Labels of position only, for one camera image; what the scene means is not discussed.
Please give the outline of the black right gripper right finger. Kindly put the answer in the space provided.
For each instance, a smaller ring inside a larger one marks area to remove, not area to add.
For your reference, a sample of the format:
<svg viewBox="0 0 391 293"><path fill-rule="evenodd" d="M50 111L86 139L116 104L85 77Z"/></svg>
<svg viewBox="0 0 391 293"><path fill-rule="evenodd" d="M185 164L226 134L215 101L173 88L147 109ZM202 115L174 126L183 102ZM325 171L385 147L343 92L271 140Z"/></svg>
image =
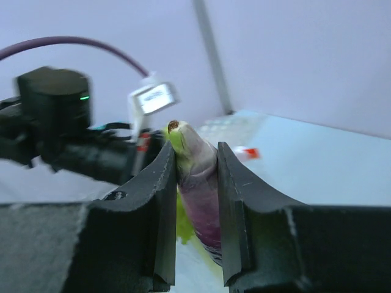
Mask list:
<svg viewBox="0 0 391 293"><path fill-rule="evenodd" d="M222 270L230 292L389 292L390 208L297 201L218 145Z"/></svg>

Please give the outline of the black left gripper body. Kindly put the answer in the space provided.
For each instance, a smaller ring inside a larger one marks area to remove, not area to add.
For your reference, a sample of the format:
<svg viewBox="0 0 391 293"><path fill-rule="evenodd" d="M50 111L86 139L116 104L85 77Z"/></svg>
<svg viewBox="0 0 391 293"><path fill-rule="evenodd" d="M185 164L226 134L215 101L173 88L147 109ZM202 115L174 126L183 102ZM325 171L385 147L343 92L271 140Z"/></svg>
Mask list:
<svg viewBox="0 0 391 293"><path fill-rule="evenodd" d="M150 164L163 144L161 131L142 131L136 142L114 135L124 123L87 129L80 136L60 136L49 149L36 130L17 121L1 122L1 158L32 168L40 158L52 171L68 170L97 181L122 185Z"/></svg>

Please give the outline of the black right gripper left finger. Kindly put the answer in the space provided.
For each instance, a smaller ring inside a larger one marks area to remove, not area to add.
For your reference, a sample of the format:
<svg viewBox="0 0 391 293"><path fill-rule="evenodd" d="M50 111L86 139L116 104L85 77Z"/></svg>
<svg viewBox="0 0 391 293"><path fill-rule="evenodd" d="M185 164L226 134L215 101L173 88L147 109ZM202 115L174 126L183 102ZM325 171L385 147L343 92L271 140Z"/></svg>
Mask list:
<svg viewBox="0 0 391 293"><path fill-rule="evenodd" d="M2 292L167 292L175 284L171 144L116 200L1 205Z"/></svg>

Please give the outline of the purple toy eggplant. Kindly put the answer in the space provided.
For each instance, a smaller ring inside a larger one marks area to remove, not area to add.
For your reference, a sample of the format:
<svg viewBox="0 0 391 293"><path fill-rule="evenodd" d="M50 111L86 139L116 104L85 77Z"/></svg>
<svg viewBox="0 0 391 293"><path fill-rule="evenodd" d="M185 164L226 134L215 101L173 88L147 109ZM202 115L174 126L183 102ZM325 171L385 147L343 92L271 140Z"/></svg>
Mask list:
<svg viewBox="0 0 391 293"><path fill-rule="evenodd" d="M181 120L168 123L167 139L175 152L177 186L184 212L202 247L221 266L217 148Z"/></svg>

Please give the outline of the toy green onion leek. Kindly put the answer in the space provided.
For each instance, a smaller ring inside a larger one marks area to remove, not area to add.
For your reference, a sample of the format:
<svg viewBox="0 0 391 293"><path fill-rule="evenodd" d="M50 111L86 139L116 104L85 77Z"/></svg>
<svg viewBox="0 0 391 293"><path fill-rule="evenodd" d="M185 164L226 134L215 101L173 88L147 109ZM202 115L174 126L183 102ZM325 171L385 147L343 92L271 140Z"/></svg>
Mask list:
<svg viewBox="0 0 391 293"><path fill-rule="evenodd" d="M192 224L188 216L186 215L185 208L181 201L181 195L178 189L176 196L176 204L176 240L179 241L181 245L194 248L198 254L197 258L206 265L209 271L215 277L222 277L222 268L211 259L209 253L204 249L201 241L199 241L199 239L197 238Z"/></svg>

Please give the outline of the clear bag with orange zipper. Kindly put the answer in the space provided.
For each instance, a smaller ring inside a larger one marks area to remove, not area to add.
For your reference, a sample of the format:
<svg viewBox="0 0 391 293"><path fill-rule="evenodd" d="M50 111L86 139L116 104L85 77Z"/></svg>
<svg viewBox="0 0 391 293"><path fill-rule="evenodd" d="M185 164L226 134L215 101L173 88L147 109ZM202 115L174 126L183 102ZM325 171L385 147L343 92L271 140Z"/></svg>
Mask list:
<svg viewBox="0 0 391 293"><path fill-rule="evenodd" d="M252 159L261 159L261 153L257 148L236 146L234 147L233 152L241 162L246 162Z"/></svg>

